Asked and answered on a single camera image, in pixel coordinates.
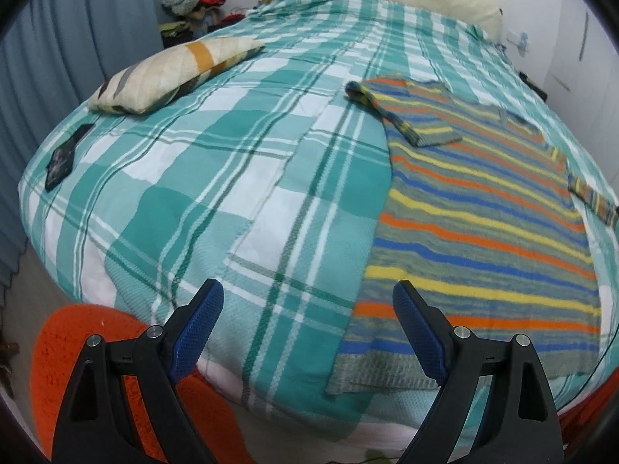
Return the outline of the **white wardrobe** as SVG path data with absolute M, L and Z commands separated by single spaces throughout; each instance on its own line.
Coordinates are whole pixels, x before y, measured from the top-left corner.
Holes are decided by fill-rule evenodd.
M 573 133 L 587 133 L 618 104 L 618 57 L 585 0 L 561 0 L 557 38 L 544 81 L 548 105 Z

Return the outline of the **dark bedside table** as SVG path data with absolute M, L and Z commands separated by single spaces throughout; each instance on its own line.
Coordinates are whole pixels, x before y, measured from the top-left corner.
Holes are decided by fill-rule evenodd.
M 545 103 L 548 100 L 548 93 L 542 90 L 535 82 L 533 82 L 528 74 L 519 71 L 518 77 L 525 83 L 536 95 Z

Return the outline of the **multicolour striped knit sweater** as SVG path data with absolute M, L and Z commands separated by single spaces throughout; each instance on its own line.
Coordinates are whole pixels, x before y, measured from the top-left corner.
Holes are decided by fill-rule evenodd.
M 528 334 L 550 378 L 591 374 L 602 307 L 583 216 L 615 226 L 616 204 L 525 119 L 442 83 L 394 75 L 346 94 L 380 118 L 392 180 L 330 393 L 434 387 L 392 308 L 402 280 L 451 324 Z

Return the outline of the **blue curtain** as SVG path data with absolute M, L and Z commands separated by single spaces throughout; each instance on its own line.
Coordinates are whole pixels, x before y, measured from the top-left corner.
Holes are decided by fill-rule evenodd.
M 1 31 L 1 287 L 26 233 L 18 182 L 43 139 L 112 74 L 162 50 L 161 0 L 26 0 Z

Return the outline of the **cream patterned pillow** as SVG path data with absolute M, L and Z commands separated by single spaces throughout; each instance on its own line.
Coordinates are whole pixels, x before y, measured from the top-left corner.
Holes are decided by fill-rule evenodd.
M 144 115 L 252 58 L 264 44 L 251 37 L 199 39 L 167 48 L 115 74 L 90 96 L 91 111 Z

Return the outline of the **pile of clothes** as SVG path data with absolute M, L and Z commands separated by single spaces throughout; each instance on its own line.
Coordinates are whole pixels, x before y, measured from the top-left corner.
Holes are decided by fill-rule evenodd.
M 171 48 L 240 22 L 246 11 L 224 14 L 227 0 L 162 0 L 170 22 L 159 25 L 162 45 Z

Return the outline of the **teal plaid bedspread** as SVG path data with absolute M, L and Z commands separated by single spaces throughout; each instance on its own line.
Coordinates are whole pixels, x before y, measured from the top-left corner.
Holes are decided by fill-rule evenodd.
M 264 48 L 150 114 L 85 103 L 46 137 L 19 183 L 31 245 L 68 297 L 150 325 L 204 280 L 221 282 L 224 311 L 198 364 L 210 383 L 264 420 L 400 449 L 435 383 L 328 390 L 392 180 L 383 124 L 346 86 L 394 75 L 442 83 L 525 119 L 589 186 L 613 190 L 478 26 L 385 0 L 272 0 L 218 37 Z M 46 192 L 53 150 L 90 123 L 71 174 Z M 591 374 L 548 376 L 559 408 L 618 365 L 617 232 L 583 219 L 603 336 Z

